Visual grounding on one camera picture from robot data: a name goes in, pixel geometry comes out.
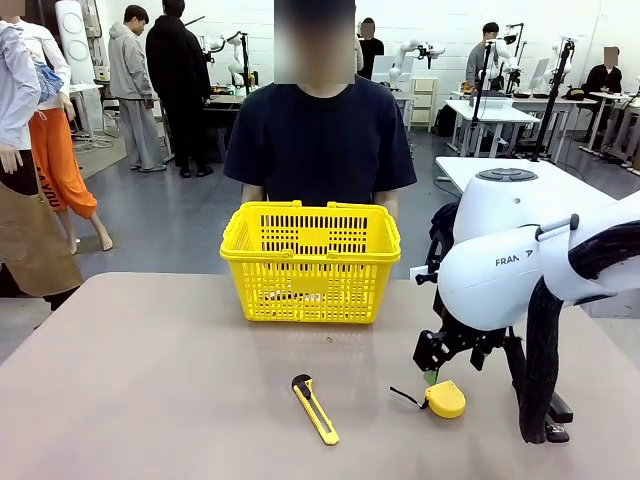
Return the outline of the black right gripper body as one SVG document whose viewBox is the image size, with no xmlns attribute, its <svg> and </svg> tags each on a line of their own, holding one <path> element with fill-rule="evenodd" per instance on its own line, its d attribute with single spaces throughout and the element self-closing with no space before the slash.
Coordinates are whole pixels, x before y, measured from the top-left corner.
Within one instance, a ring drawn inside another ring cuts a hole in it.
<svg viewBox="0 0 640 480">
<path fill-rule="evenodd" d="M 443 353 L 454 356 L 465 350 L 475 350 L 483 356 L 489 355 L 494 349 L 501 348 L 506 334 L 505 328 L 482 331 L 464 325 L 446 313 L 442 318 L 441 347 Z"/>
</svg>

